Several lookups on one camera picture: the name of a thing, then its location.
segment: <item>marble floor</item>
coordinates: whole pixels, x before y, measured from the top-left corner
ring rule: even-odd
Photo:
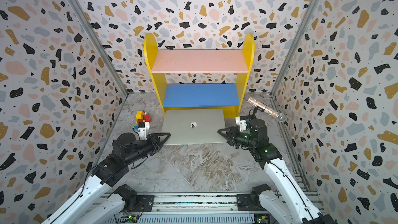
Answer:
[[[247,103],[249,96],[271,105],[266,94],[246,94],[241,115],[248,115],[253,106]],[[152,119],[150,133],[161,132],[163,113],[155,93],[131,93],[117,119],[100,160],[112,151],[112,140],[125,132],[132,132],[136,112],[145,110]],[[292,173],[291,160],[275,119],[257,112],[268,127],[269,141],[281,152]],[[234,119],[226,119],[226,127],[235,125]],[[275,184],[253,160],[249,151],[235,149],[224,144],[171,145],[162,149],[138,168],[130,170],[114,186],[128,184],[137,192],[248,192],[252,187]]]

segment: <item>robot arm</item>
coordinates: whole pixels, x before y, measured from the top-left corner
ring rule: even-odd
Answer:
[[[249,150],[286,201],[284,204],[276,197],[271,187],[263,184],[252,188],[250,196],[253,206],[267,209],[281,224],[334,223],[330,215],[322,216],[319,209],[306,197],[286,167],[278,149],[269,143],[265,122],[256,118],[258,110],[266,111],[281,122],[285,120],[284,115],[253,98],[248,102],[256,106],[253,115],[236,117],[237,126],[220,129],[218,133],[230,146],[235,146],[236,149],[241,146]]]
[[[170,137],[170,133],[154,133],[147,136],[147,140],[135,140],[132,133],[123,133],[112,142],[113,151],[97,166],[93,167],[92,175],[82,187],[72,195],[54,214],[48,217],[43,224],[74,224],[87,209],[105,192],[109,191],[129,171],[129,165],[135,161],[153,156]],[[114,194],[95,210],[100,215],[90,214],[92,218],[104,218],[123,209],[134,208],[137,192],[127,185],[119,187]],[[79,222],[93,223],[86,217]]]

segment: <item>pink shelf board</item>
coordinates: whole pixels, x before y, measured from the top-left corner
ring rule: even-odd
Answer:
[[[242,50],[159,50],[152,73],[247,73]]]

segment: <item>yellow shelf side panel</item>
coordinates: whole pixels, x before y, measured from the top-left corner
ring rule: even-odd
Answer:
[[[152,73],[152,66],[155,62],[156,55],[158,54],[158,43],[152,33],[147,33],[144,39],[144,56],[147,63],[149,75],[152,79],[153,87],[155,88],[156,95],[158,96],[160,106],[162,107],[163,114],[166,111],[163,108],[164,96],[166,95],[167,81],[164,73]]]
[[[249,81],[251,67],[253,65],[254,60],[254,37],[253,34],[247,33],[245,40],[243,41],[242,48],[243,55],[245,57],[246,65],[248,66],[247,73],[238,73],[236,77],[236,90],[238,91],[239,97],[239,107],[235,107],[236,115],[234,117],[239,116],[240,108],[242,107],[243,98],[245,97],[246,87]]]

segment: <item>yellow shelf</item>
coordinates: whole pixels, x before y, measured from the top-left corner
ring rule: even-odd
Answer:
[[[181,50],[168,50],[167,51],[167,56],[173,57],[173,53],[178,56],[178,53],[181,53]],[[247,34],[245,36],[244,42],[243,42],[243,47],[242,47],[242,54],[243,54],[243,64],[247,66],[243,66],[244,69],[239,70],[238,75],[236,77],[236,92],[238,95],[238,100],[239,100],[239,106],[201,106],[201,107],[164,107],[164,99],[166,96],[166,90],[167,90],[167,81],[164,72],[167,70],[173,71],[173,66],[167,67],[167,64],[164,63],[165,57],[162,55],[160,56],[162,60],[159,60],[156,62],[156,58],[158,55],[158,44],[156,42],[155,37],[153,36],[152,33],[147,33],[145,35],[144,39],[144,56],[145,56],[145,62],[147,63],[147,67],[149,70],[150,77],[152,79],[152,83],[154,85],[156,94],[158,96],[160,106],[162,107],[163,114],[166,113],[167,110],[187,110],[187,109],[222,109],[224,112],[224,117],[225,118],[235,118],[236,116],[239,116],[240,114],[240,108],[242,106],[243,102],[243,97],[245,96],[246,92],[246,87],[248,84],[248,80],[250,77],[250,71],[251,67],[253,65],[253,60],[254,60],[254,38],[252,34]],[[210,55],[212,57],[219,57],[225,54],[225,50],[206,50],[206,54]],[[162,62],[162,67],[167,67],[166,70],[159,69],[160,66],[155,66],[154,64],[161,64]],[[209,69],[209,71],[221,71],[223,70],[220,68],[220,63],[217,63],[217,67],[212,68],[211,64],[206,64],[206,69]],[[185,70],[185,68],[177,68],[179,71]]]

